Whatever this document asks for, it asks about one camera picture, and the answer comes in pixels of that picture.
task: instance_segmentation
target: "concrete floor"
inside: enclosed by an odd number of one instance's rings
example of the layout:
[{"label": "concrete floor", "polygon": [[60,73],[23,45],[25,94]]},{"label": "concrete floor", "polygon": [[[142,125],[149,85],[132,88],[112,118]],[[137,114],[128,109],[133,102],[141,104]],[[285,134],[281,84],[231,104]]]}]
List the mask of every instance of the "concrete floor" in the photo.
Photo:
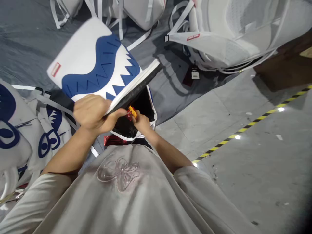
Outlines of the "concrete floor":
[{"label": "concrete floor", "polygon": [[[303,88],[273,93],[249,70],[203,95],[156,131],[194,160]],[[292,233],[310,206],[311,101],[312,91],[198,163],[263,233]]]}]

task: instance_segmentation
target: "hand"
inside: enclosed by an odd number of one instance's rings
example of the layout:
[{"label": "hand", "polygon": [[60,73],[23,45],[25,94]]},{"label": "hand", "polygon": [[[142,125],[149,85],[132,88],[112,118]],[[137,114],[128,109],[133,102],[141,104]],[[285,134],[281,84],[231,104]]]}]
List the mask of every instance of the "hand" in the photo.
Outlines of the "hand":
[{"label": "hand", "polygon": [[110,104],[110,100],[105,100],[100,95],[88,94],[75,103],[74,117],[80,123],[81,128],[97,137],[113,130],[117,119],[127,114],[125,109],[120,108],[107,117],[103,117]]},{"label": "hand", "polygon": [[145,135],[149,130],[152,130],[152,128],[150,127],[149,122],[150,120],[148,119],[148,117],[142,115],[139,110],[136,110],[136,116],[137,116],[136,119],[132,115],[131,118],[134,126],[136,127],[137,130],[140,131],[140,133]]}]

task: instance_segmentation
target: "backpack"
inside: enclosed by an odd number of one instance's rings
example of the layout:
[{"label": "backpack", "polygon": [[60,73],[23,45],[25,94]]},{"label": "backpack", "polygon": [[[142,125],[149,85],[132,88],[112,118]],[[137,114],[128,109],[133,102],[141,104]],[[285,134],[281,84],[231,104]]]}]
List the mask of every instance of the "backpack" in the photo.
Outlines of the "backpack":
[{"label": "backpack", "polygon": [[[131,105],[155,126],[157,113],[147,84],[160,69],[160,63],[154,60],[142,71],[118,37],[92,17],[67,42],[47,74],[73,101],[98,94],[112,101],[106,115]],[[127,141],[144,137],[126,117],[120,117],[111,132]]]},{"label": "backpack", "polygon": [[[64,19],[59,21],[55,10],[55,1],[58,4]],[[75,17],[82,6],[83,0],[50,0],[52,16],[57,29],[60,29],[70,17]]]},{"label": "backpack", "polygon": [[[25,193],[72,136],[71,121],[64,111],[72,112],[51,101],[48,93],[42,93],[36,89],[24,99],[0,79],[1,205],[16,198],[16,187],[28,183]],[[3,209],[7,210],[6,204],[1,206]]]},{"label": "backpack", "polygon": [[[183,7],[173,25],[173,15]],[[312,27],[311,15],[312,4],[305,0],[183,1],[172,11],[165,41],[181,43],[201,70],[236,73],[306,33]]]},{"label": "backpack", "polygon": [[[88,7],[92,13],[92,16],[95,16],[95,8],[93,0],[85,0],[88,2]],[[102,20],[102,16],[107,16],[106,26],[109,29],[114,27],[116,24],[119,24],[119,39],[123,40],[123,23],[122,19],[127,15],[142,29],[148,30],[141,38],[135,41],[128,50],[133,49],[138,44],[143,42],[151,33],[153,25],[159,20],[162,16],[167,0],[103,0],[97,1],[98,17]],[[112,24],[111,18],[117,18]]]}]

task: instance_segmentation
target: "gray tarp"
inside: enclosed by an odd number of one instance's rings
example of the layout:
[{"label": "gray tarp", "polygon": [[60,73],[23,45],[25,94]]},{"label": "gray tarp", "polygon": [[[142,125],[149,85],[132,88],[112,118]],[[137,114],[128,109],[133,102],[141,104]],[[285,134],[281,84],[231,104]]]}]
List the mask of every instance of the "gray tarp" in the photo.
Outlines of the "gray tarp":
[{"label": "gray tarp", "polygon": [[[169,31],[168,18],[172,8],[180,1],[168,0],[166,10],[151,36],[131,53],[142,69],[154,58],[162,63],[163,70],[151,81],[157,124],[183,110],[192,101],[209,90],[223,85],[233,76],[206,72],[192,87],[182,84],[189,67],[182,46],[166,43],[163,38]],[[52,98],[65,106],[72,105],[60,89],[49,79],[46,70],[73,33],[91,14],[83,3],[78,15],[60,30],[56,29],[49,0],[2,0],[0,3],[0,77],[14,85],[41,87],[52,91]],[[144,31],[127,18],[124,20],[122,43],[130,45]],[[118,26],[113,30],[118,34]]]}]

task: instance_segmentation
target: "yellow and black tape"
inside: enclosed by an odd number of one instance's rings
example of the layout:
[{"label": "yellow and black tape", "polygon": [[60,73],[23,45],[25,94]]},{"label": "yellow and black tape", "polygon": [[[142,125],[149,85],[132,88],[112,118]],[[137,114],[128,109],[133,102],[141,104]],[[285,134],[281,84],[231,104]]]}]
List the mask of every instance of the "yellow and black tape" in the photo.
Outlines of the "yellow and black tape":
[{"label": "yellow and black tape", "polygon": [[297,99],[299,96],[304,95],[305,93],[307,93],[310,89],[312,89],[312,85],[309,85],[307,88],[301,90],[300,92],[296,93],[295,95],[293,95],[292,97],[288,98],[287,100],[285,100],[284,102],[282,102],[281,104],[277,105],[275,107],[275,109],[268,111],[267,113],[263,114],[262,116],[260,116],[259,118],[255,119],[254,121],[250,122],[249,124],[247,124],[245,127],[241,128],[240,130],[238,130],[236,133],[232,134],[231,136],[229,136],[228,138],[226,138],[224,141],[220,142],[219,144],[217,144],[216,146],[212,147],[210,150],[208,150],[206,153],[202,154],[201,156],[199,156],[198,158],[196,158],[195,160],[192,161],[192,163],[198,163],[200,160],[202,160],[203,158],[206,158],[207,156],[210,156],[210,154],[214,151],[216,151],[217,149],[219,149],[221,146],[225,145],[226,143],[228,143],[230,140],[232,140],[233,138],[235,138],[235,136],[241,134],[242,132],[245,132],[248,128],[254,126],[255,124],[257,124],[258,122],[260,122],[261,120],[265,119],[266,117],[268,117],[269,115],[273,114],[274,112],[277,111],[278,108],[280,107],[284,107],[286,106],[288,103],[290,103],[291,101]]}]

